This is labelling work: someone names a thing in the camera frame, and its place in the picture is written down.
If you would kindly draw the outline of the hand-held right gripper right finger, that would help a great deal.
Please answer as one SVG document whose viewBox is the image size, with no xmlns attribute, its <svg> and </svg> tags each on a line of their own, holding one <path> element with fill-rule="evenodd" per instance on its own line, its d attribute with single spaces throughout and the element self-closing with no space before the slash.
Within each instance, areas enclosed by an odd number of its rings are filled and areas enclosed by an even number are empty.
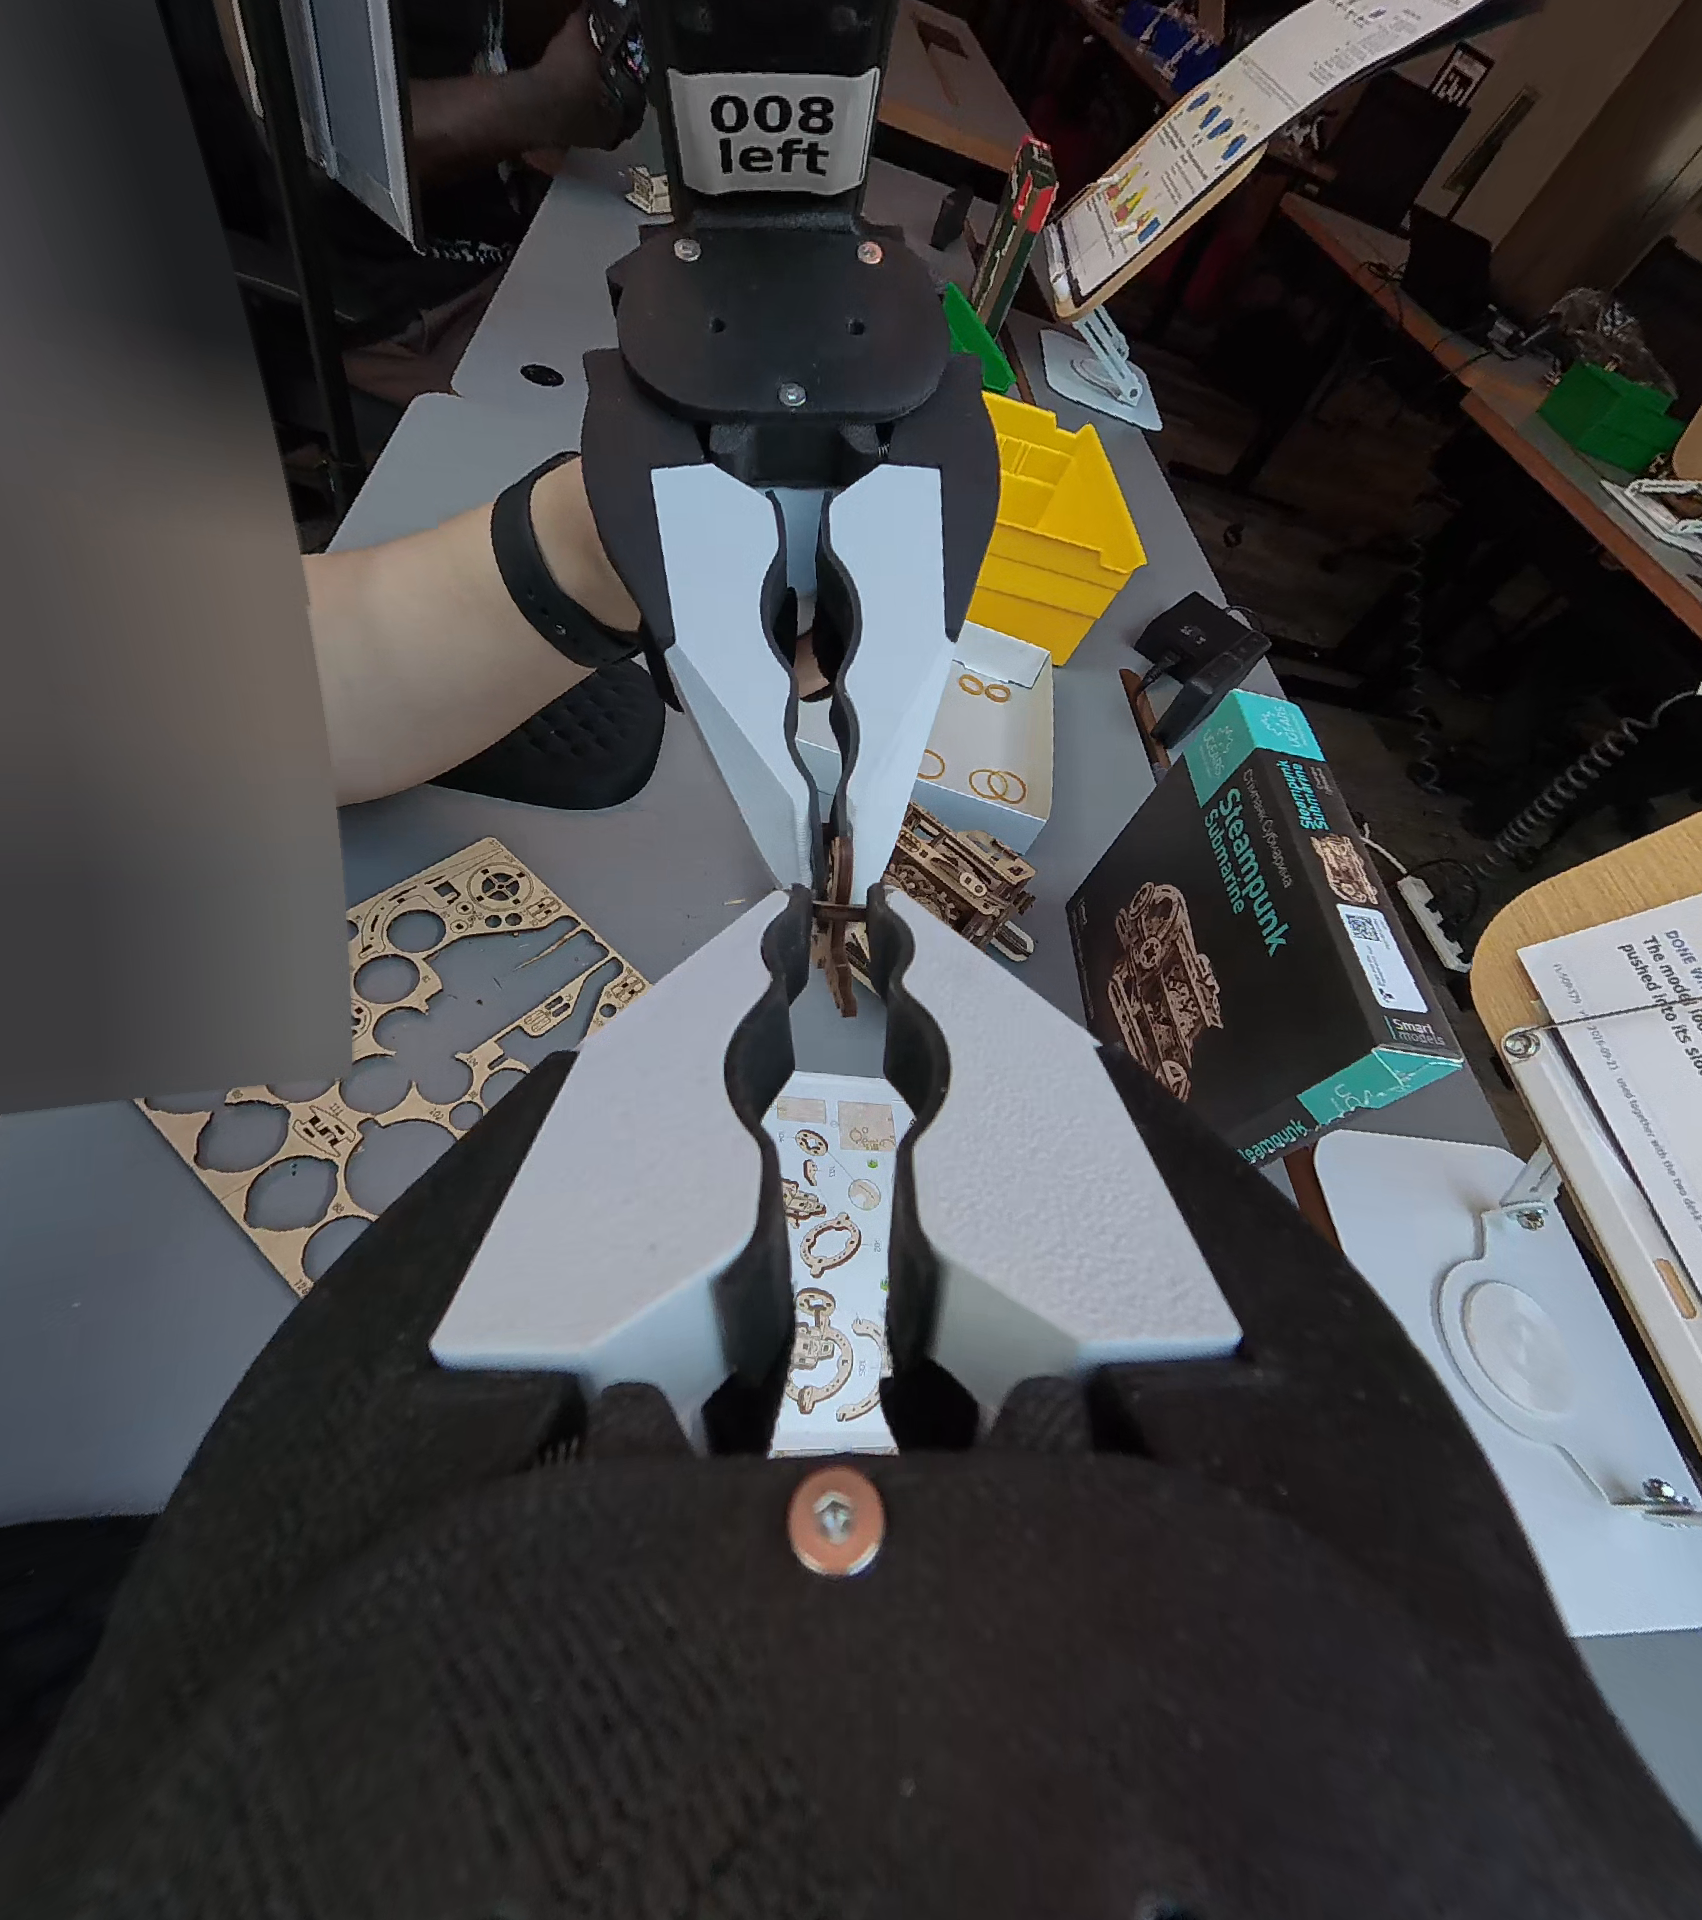
<svg viewBox="0 0 1702 1920">
<path fill-rule="evenodd" d="M 887 1420 L 967 1446 L 1026 1377 L 1244 1342 L 1096 1038 L 887 886 L 868 938 L 910 1111 L 889 1239 Z"/>
</svg>

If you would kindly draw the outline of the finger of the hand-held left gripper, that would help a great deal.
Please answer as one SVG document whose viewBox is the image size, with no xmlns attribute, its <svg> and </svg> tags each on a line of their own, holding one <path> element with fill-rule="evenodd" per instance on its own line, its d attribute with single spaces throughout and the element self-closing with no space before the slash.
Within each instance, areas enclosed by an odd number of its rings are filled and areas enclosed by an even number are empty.
<svg viewBox="0 0 1702 1920">
<path fill-rule="evenodd" d="M 820 519 L 820 586 L 839 594 L 845 664 L 831 690 L 850 895 L 892 857 L 924 748 L 954 669 L 942 586 L 942 475 L 873 467 Z"/>
<path fill-rule="evenodd" d="M 770 591 L 789 584 L 780 509 L 720 467 L 656 467 L 653 502 L 673 684 L 770 872 L 814 888 L 816 795 L 794 752 L 790 664 L 770 632 Z"/>
</svg>

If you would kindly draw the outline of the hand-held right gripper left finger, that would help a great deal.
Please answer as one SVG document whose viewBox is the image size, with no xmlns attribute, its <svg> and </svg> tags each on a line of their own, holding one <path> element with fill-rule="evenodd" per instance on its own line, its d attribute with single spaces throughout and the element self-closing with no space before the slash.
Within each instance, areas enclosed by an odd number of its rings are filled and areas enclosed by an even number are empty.
<svg viewBox="0 0 1702 1920">
<path fill-rule="evenodd" d="M 770 894 L 585 1038 L 428 1353 L 663 1388 L 715 1453 L 770 1453 L 794 1297 L 766 1117 L 790 1080 L 814 895 Z"/>
</svg>

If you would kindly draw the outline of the person's left forearm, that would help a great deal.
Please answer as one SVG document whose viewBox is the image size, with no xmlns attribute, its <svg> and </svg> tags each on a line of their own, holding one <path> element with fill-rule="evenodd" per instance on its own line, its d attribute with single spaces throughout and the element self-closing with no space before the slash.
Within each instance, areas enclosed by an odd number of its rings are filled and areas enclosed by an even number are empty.
<svg viewBox="0 0 1702 1920">
<path fill-rule="evenodd" d="M 587 677 L 506 591 L 489 517 L 304 562 L 336 801 L 451 771 Z"/>
</svg>

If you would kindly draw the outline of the printed parts sheet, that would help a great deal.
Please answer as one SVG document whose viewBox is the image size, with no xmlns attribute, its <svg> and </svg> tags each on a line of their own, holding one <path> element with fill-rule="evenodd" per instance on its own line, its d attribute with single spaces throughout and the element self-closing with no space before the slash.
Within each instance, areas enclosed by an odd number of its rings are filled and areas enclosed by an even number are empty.
<svg viewBox="0 0 1702 1920">
<path fill-rule="evenodd" d="M 794 1342 L 771 1453 L 892 1453 L 889 1239 L 910 1107 L 889 1080 L 790 1073 L 770 1115 L 790 1239 Z"/>
</svg>

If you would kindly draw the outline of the assembled wooden model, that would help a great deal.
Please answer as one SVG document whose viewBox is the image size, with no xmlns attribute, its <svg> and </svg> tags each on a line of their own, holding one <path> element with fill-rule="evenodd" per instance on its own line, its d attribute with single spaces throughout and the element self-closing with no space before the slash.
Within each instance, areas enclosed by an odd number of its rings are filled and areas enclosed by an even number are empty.
<svg viewBox="0 0 1702 1920">
<path fill-rule="evenodd" d="M 1032 906 L 1037 865 L 982 827 L 949 827 L 910 801 L 887 880 L 934 918 L 1012 965 L 1037 952 L 1021 930 Z"/>
</svg>

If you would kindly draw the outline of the black model kit box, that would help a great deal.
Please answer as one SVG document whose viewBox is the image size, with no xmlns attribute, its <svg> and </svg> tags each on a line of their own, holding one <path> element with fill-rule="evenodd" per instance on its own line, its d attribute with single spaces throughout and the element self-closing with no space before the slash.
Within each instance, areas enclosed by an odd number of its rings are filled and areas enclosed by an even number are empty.
<svg viewBox="0 0 1702 1920">
<path fill-rule="evenodd" d="M 1067 924 L 1087 1033 L 1248 1164 L 1466 1067 L 1288 702 L 1227 694 Z"/>
</svg>

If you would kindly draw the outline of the person's left hand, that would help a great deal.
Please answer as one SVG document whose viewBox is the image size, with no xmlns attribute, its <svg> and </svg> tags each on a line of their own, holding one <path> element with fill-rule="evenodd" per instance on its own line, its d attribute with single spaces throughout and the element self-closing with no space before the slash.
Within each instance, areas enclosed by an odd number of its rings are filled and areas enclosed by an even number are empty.
<svg viewBox="0 0 1702 1920">
<path fill-rule="evenodd" d="M 594 624 L 633 638 L 641 628 L 641 608 L 607 559 L 580 457 L 567 457 L 535 481 L 526 495 L 526 525 L 567 599 L 593 614 Z"/>
</svg>

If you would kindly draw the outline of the black wristband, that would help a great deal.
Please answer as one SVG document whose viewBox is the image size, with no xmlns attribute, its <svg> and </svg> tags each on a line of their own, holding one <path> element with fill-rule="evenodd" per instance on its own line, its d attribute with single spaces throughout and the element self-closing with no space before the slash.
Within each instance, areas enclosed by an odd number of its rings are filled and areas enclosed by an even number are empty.
<svg viewBox="0 0 1702 1920">
<path fill-rule="evenodd" d="M 578 452 L 555 457 L 513 481 L 489 511 L 489 541 L 500 584 L 526 624 L 546 638 L 555 652 L 587 669 L 607 669 L 647 652 L 647 628 L 618 632 L 578 604 L 550 573 L 530 532 L 530 491 L 550 471 L 573 467 Z"/>
</svg>

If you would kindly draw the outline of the green plastic bin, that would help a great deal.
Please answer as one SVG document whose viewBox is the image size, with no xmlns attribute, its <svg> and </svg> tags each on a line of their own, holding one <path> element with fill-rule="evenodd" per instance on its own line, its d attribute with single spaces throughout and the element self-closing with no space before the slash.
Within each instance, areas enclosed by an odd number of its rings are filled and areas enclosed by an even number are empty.
<svg viewBox="0 0 1702 1920">
<path fill-rule="evenodd" d="M 986 394 L 1016 394 L 1016 372 L 1000 345 L 995 333 L 978 319 L 973 301 L 958 283 L 942 288 L 942 317 L 949 327 L 954 353 L 973 353 L 978 363 Z"/>
<path fill-rule="evenodd" d="M 1546 392 L 1536 417 L 1586 460 L 1626 475 L 1647 475 L 1682 436 L 1666 387 L 1588 363 L 1571 367 Z"/>
</svg>

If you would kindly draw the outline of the dark upright kit box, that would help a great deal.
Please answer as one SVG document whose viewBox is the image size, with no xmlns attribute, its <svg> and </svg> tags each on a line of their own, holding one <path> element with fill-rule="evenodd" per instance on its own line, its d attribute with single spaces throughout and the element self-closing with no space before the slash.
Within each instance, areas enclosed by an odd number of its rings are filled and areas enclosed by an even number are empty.
<svg viewBox="0 0 1702 1920">
<path fill-rule="evenodd" d="M 1007 194 L 1000 200 L 1000 216 L 986 231 L 976 283 L 973 283 L 973 309 L 978 325 L 1000 335 L 1007 327 L 1007 317 L 1021 295 L 1032 250 L 1055 211 L 1055 152 L 1038 137 L 1026 137 L 1016 142 L 1016 160 L 1007 181 Z"/>
</svg>

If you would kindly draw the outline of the black power adapter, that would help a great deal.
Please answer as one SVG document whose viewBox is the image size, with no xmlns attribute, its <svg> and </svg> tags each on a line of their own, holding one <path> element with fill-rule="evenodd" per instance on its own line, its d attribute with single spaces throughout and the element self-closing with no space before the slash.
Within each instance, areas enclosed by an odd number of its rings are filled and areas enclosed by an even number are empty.
<svg viewBox="0 0 1702 1920">
<path fill-rule="evenodd" d="M 1174 757 L 1223 696 L 1248 684 L 1269 638 L 1234 611 L 1185 594 L 1148 621 L 1135 652 L 1148 664 L 1130 690 L 1135 719 L 1148 748 Z"/>
</svg>

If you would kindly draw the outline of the white board stand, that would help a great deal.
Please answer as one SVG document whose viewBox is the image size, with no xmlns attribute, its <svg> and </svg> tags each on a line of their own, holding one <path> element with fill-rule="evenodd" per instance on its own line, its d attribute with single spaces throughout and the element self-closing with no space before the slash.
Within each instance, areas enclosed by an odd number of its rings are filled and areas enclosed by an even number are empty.
<svg viewBox="0 0 1702 1920">
<path fill-rule="evenodd" d="M 1106 309 L 1082 313 L 1070 327 L 1047 327 L 1038 340 L 1047 386 L 1086 411 L 1161 433 L 1161 411 L 1148 378 L 1130 363 L 1124 327 Z"/>
<path fill-rule="evenodd" d="M 1702 1231 L 1661 1140 L 1610 1125 L 1583 1067 L 1514 1033 L 1546 1144 L 1328 1135 L 1345 1258 L 1487 1453 L 1574 1637 L 1702 1628 Z"/>
<path fill-rule="evenodd" d="M 1702 559 L 1702 478 L 1641 475 L 1631 486 L 1606 481 L 1606 495 L 1611 495 L 1656 541 Z"/>
</svg>

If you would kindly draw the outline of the laser-cut wooden sheet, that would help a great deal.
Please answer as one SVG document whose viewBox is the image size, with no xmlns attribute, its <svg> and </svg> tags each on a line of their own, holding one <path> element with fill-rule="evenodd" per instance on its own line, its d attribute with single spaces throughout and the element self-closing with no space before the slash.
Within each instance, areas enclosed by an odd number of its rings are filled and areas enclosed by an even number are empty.
<svg viewBox="0 0 1702 1920">
<path fill-rule="evenodd" d="M 346 916 L 352 1073 L 144 1098 L 254 1250 L 309 1287 L 383 1211 L 372 1144 L 439 1160 L 535 1067 L 618 1021 L 647 979 L 500 839 Z"/>
</svg>

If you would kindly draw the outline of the computer monitor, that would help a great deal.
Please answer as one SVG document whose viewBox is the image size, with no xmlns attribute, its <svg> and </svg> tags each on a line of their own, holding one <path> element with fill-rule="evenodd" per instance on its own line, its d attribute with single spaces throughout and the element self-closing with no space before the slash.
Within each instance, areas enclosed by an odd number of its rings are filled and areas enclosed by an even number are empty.
<svg viewBox="0 0 1702 1920">
<path fill-rule="evenodd" d="M 403 4 L 278 4 L 309 160 L 418 240 Z"/>
</svg>

